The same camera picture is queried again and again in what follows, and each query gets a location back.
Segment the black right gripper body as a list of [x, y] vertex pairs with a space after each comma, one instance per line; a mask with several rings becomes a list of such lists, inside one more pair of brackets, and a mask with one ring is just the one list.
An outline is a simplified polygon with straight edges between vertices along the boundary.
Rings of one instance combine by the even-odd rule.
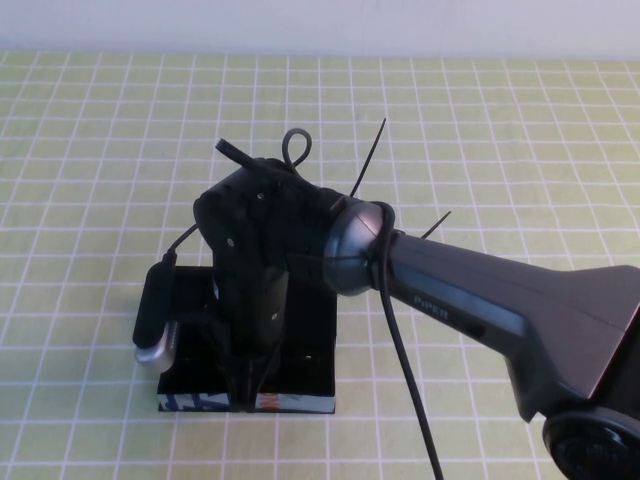
[[214, 280], [221, 315], [236, 355], [272, 353], [284, 332], [289, 274], [268, 266], [255, 247], [226, 238], [215, 254]]

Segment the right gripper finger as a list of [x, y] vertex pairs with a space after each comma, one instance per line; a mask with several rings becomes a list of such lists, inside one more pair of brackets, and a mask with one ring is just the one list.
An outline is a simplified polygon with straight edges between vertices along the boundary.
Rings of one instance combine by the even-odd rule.
[[271, 350], [254, 360], [253, 393], [257, 395], [265, 381], [277, 371], [277, 349]]
[[261, 387], [261, 373], [254, 367], [243, 367], [232, 375], [232, 411], [253, 413]]

